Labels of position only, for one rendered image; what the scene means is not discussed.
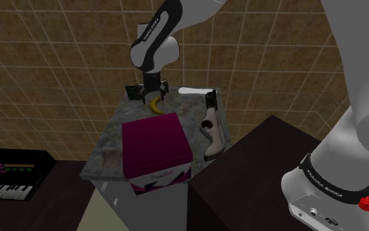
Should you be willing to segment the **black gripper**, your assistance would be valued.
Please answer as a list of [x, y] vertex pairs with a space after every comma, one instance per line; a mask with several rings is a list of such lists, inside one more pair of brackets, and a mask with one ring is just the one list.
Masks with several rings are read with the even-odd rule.
[[146, 103], [146, 95], [153, 91], [161, 93], [161, 100], [164, 100], [167, 93], [169, 93], [168, 81], [161, 81], [161, 74], [157, 73], [143, 73], [144, 84], [140, 85], [140, 96], [142, 102]]

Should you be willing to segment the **yellow banana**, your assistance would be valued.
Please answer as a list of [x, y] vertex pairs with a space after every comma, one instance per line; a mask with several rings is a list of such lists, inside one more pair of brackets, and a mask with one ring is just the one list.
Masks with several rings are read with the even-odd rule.
[[158, 105], [158, 103], [160, 103], [160, 101], [161, 101], [161, 97], [160, 97], [160, 96], [158, 96], [157, 98], [154, 98], [154, 99], [151, 101], [150, 105], [149, 105], [150, 110], [151, 110], [154, 114], [156, 114], [156, 115], [163, 115], [163, 114], [165, 114], [163, 111], [161, 111], [161, 110], [160, 110], [160, 109], [158, 109], [158, 107], [157, 107], [157, 105]]

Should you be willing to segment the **dark green speckled board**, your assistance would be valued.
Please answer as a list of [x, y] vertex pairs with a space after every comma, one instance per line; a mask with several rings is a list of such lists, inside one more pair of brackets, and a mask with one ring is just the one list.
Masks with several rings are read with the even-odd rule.
[[141, 100], [142, 96], [141, 96], [141, 91], [142, 86], [141, 85], [131, 85], [131, 86], [126, 86], [125, 90], [127, 93], [127, 97], [129, 100]]

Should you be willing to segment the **white plate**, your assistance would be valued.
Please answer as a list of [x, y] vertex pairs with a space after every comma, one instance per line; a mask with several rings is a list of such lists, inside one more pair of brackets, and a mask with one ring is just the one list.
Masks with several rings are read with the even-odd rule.
[[215, 95], [217, 92], [215, 89], [205, 89], [205, 88], [189, 88], [180, 87], [178, 92], [181, 95]]

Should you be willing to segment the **magenta and white box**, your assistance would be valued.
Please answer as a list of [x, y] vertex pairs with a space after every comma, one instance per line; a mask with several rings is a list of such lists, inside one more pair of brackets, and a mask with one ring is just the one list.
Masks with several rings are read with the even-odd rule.
[[135, 194], [191, 178], [193, 152], [175, 113], [122, 124], [123, 174]]

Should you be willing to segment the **grey marble top cabinet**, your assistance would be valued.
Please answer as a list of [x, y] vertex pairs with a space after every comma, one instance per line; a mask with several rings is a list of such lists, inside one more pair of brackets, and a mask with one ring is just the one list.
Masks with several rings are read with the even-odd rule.
[[[210, 141], [199, 130], [199, 123], [206, 113], [205, 95], [184, 95], [178, 89], [171, 88], [158, 108], [165, 114], [178, 115], [193, 152], [192, 178], [208, 165], [204, 160], [204, 152], [210, 146]], [[217, 102], [225, 148], [229, 148], [231, 138], [220, 93], [217, 94]], [[189, 180], [137, 195], [123, 174], [122, 124], [155, 116], [149, 104], [124, 96], [80, 177], [93, 183], [128, 231], [186, 231]]]

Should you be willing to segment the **white and black boot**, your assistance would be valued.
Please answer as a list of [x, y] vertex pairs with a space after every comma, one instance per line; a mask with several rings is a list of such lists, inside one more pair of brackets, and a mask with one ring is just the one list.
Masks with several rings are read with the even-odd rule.
[[204, 160], [211, 161], [224, 153], [225, 135], [218, 111], [216, 90], [206, 93], [205, 102], [206, 113], [199, 123], [199, 130], [210, 141], [210, 146], [204, 152]]

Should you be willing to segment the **black electronic keyboard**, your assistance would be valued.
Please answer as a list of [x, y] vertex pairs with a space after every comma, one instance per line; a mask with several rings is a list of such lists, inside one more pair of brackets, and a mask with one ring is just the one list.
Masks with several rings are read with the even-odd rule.
[[0, 200], [30, 200], [55, 165], [46, 150], [0, 148]]

